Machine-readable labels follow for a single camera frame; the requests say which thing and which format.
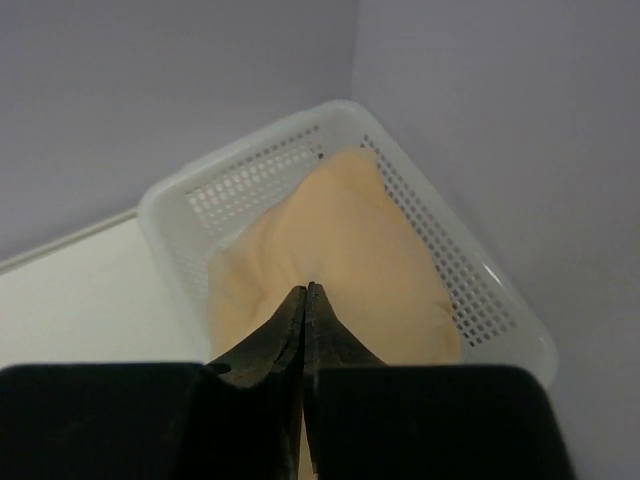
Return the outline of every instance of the folded cloth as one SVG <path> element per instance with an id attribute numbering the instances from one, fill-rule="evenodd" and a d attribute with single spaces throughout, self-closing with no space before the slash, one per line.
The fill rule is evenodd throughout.
<path id="1" fill-rule="evenodd" d="M 213 352 L 233 348 L 291 288 L 312 281 L 385 363 L 459 360 L 449 296 L 424 243 L 387 197 L 371 150 L 351 148 L 325 161 L 213 257 Z"/>

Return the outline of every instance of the gray wall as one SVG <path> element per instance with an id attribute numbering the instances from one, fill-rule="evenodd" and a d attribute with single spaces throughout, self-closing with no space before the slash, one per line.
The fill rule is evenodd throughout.
<path id="1" fill-rule="evenodd" d="M 359 18 L 355 100 L 551 329 L 582 479 L 640 478 L 639 18 L 599 0 L 364 1 Z"/>
<path id="2" fill-rule="evenodd" d="M 356 0 L 2 0 L 0 260 L 350 96 Z"/>

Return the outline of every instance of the perforated basket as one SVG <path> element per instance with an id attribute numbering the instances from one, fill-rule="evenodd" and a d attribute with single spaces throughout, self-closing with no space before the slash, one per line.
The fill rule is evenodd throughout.
<path id="1" fill-rule="evenodd" d="M 465 362 L 521 366 L 550 385 L 557 352 L 547 329 L 398 144 L 348 101 L 294 114 L 196 160 L 142 199 L 144 235 L 202 359 L 211 356 L 212 249 L 291 193 L 322 158 L 354 145 L 378 154 L 389 197 L 431 251 L 453 301 Z"/>

